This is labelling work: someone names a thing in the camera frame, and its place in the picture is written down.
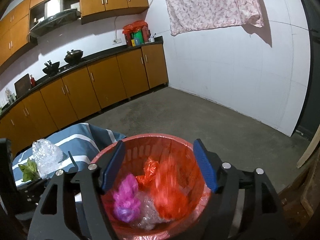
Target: blue towel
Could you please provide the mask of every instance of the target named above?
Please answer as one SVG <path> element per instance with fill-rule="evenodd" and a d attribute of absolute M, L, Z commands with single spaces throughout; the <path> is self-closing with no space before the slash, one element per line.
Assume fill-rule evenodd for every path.
<path fill-rule="evenodd" d="M 79 171 L 81 171 L 89 165 L 101 150 L 123 138 L 125 136 L 121 133 L 112 132 L 88 123 L 79 123 L 50 135 L 47 140 L 63 151 L 64 156 L 61 162 L 63 170 L 69 171 L 71 167 L 74 167 L 68 155 L 68 151 L 70 151 L 79 167 Z M 33 159 L 32 148 L 21 153 L 13 160 L 12 169 L 16 186 L 24 184 L 18 164 L 26 163 L 28 158 Z"/>

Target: red basket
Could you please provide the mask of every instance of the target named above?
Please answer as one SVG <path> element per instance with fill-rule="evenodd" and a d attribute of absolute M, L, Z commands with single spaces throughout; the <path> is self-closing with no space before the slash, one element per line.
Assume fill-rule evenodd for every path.
<path fill-rule="evenodd" d="M 127 137 L 122 141 L 125 143 L 127 152 L 121 169 L 113 184 L 113 189 L 101 197 L 102 203 L 105 206 L 107 215 L 117 236 L 120 239 L 126 240 L 160 240 L 179 234 L 196 223 L 195 221 L 207 205 L 211 191 L 205 184 L 199 166 L 196 163 L 192 151 L 192 144 L 175 136 L 156 133 Z M 113 143 L 102 150 L 92 160 L 92 163 L 95 163 L 101 155 L 111 153 L 115 146 L 116 143 Z M 190 188 L 189 208 L 193 211 L 180 220 L 159 224 L 151 231 L 131 228 L 128 224 L 117 220 L 112 213 L 112 191 L 118 189 L 121 180 L 128 173 L 132 173 L 135 176 L 143 175 L 143 166 L 149 156 L 153 160 L 161 162 L 162 160 L 165 160 L 168 155 L 173 156 L 176 162 L 184 169 L 188 178 L 188 187 Z"/>

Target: gray floor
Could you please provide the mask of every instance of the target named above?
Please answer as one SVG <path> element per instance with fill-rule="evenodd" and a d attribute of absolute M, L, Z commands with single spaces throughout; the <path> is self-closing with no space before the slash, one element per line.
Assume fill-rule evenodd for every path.
<path fill-rule="evenodd" d="M 309 141 L 291 138 L 250 117 L 188 93 L 164 88 L 122 104 L 88 121 L 132 136 L 166 133 L 208 150 L 236 168 L 263 168 L 279 192 L 302 171 L 295 168 Z"/>

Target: red bottle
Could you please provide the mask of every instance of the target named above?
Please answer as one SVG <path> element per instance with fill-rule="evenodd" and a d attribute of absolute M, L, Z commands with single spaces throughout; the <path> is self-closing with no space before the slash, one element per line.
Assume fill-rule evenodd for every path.
<path fill-rule="evenodd" d="M 35 87 L 36 86 L 36 80 L 35 80 L 35 78 L 32 76 L 32 75 L 30 75 L 30 81 L 31 81 L 31 86 L 32 87 Z"/>

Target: black countertop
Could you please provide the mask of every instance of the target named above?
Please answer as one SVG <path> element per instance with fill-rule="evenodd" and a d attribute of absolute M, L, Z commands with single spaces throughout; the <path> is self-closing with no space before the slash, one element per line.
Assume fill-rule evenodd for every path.
<path fill-rule="evenodd" d="M 8 106 L 6 109 L 4 109 L 0 115 L 0 118 L 2 116 L 4 116 L 7 112 L 10 111 L 10 109 L 12 109 L 16 104 L 18 104 L 20 101 L 22 101 L 24 98 L 26 98 L 28 95 L 30 95 L 31 93 L 39 90 L 40 88 L 42 88 L 43 86 L 45 86 L 46 84 L 54 81 L 55 79 L 66 75 L 67 73 L 76 70 L 77 68 L 81 68 L 84 67 L 85 65 L 92 63 L 94 61 L 97 61 L 99 59 L 103 59 L 106 57 L 110 57 L 119 53 L 123 53 L 123 52 L 128 52 L 131 50 L 135 50 L 135 49 L 139 49 L 143 46 L 147 46 L 147 45 L 152 45 L 152 44 L 163 44 L 163 38 L 162 36 L 160 37 L 156 37 L 155 38 L 155 42 L 153 43 L 146 43 L 146 44 L 142 44 L 142 45 L 138 45 L 135 47 L 128 47 L 127 45 L 122 45 L 122 46 L 118 46 L 118 47 L 114 47 L 111 49 L 106 49 L 103 51 L 99 51 L 97 53 L 88 55 L 86 57 L 82 58 L 82 61 L 76 65 L 70 66 L 69 64 L 64 65 L 63 67 L 59 68 L 59 72 L 57 74 L 55 74 L 54 76 L 49 76 L 49 75 L 45 75 L 44 77 L 38 79 L 36 81 L 36 86 L 33 87 L 32 89 L 30 89 L 27 93 L 25 93 L 23 96 L 17 98 L 16 101 L 14 101 L 10 106 Z"/>

